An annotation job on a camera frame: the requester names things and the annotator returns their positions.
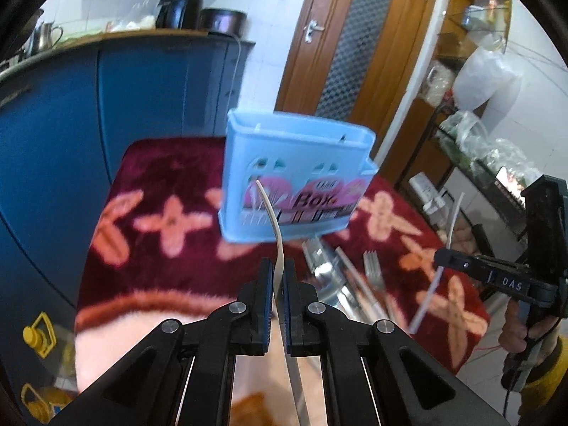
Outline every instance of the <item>blue plastic box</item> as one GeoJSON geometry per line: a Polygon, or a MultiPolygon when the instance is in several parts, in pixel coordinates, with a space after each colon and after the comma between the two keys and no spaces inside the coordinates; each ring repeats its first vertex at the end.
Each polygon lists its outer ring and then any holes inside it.
{"type": "Polygon", "coordinates": [[[282,112],[228,114],[219,223],[233,243],[272,242],[255,180],[265,188],[284,240],[344,229],[378,168],[375,133],[358,125],[282,112]]]}

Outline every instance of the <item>metal pitcher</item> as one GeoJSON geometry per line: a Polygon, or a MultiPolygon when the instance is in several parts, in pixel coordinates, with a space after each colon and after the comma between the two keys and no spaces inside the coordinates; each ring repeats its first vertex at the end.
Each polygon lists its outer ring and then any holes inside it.
{"type": "Polygon", "coordinates": [[[61,37],[63,36],[63,27],[59,25],[54,27],[53,24],[54,22],[42,22],[33,30],[32,35],[29,38],[27,50],[28,56],[33,56],[34,54],[52,49],[53,46],[61,40],[61,37]],[[51,34],[57,29],[61,31],[61,34],[59,35],[59,38],[53,42],[51,34]]]}

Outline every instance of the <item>metal rivet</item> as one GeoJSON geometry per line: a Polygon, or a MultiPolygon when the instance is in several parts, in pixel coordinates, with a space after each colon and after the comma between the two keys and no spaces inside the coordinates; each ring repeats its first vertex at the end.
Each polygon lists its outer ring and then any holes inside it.
{"type": "Polygon", "coordinates": [[[241,303],[241,301],[235,301],[234,303],[229,304],[229,310],[233,314],[242,314],[246,311],[246,304],[241,303]]]}
{"type": "Polygon", "coordinates": [[[322,314],[326,309],[326,305],[324,303],[310,303],[308,305],[308,310],[312,314],[322,314]]]}
{"type": "Polygon", "coordinates": [[[387,319],[379,320],[377,322],[377,330],[381,333],[392,333],[394,331],[394,323],[387,319]]]}
{"type": "Polygon", "coordinates": [[[164,333],[175,333],[179,327],[180,324],[178,324],[175,320],[166,320],[162,323],[162,331],[164,333]]]}

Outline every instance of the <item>fork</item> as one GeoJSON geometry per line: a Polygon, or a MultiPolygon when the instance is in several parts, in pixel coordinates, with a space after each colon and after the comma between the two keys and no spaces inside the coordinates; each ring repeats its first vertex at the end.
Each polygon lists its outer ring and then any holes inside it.
{"type": "MultiPolygon", "coordinates": [[[[371,285],[373,285],[380,293],[385,297],[387,295],[387,288],[384,284],[383,274],[381,272],[381,264],[379,263],[379,256],[377,256],[376,251],[366,251],[363,253],[363,265],[365,268],[365,276],[371,285]]],[[[386,311],[388,318],[394,323],[397,323],[393,311],[388,304],[388,299],[385,298],[386,311]]]]}

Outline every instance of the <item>countertop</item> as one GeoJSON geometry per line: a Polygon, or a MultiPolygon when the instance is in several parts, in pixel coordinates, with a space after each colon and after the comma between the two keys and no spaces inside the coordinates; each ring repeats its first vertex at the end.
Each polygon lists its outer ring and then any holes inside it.
{"type": "MultiPolygon", "coordinates": [[[[59,56],[69,53],[75,53],[81,49],[101,49],[105,46],[115,44],[125,44],[129,42],[158,41],[160,38],[169,42],[179,44],[185,39],[202,39],[207,41],[224,41],[228,43],[237,43],[237,40],[225,35],[209,34],[204,31],[191,31],[186,29],[149,29],[139,31],[124,31],[111,33],[97,33],[92,35],[84,35],[78,38],[68,38],[64,42],[55,45],[53,49],[43,53],[36,54],[31,58],[19,62],[13,67],[0,73],[0,85],[7,78],[18,75],[28,69],[33,68],[39,62],[49,61],[59,56]]],[[[240,40],[242,44],[254,45],[254,42],[240,40]]]]}

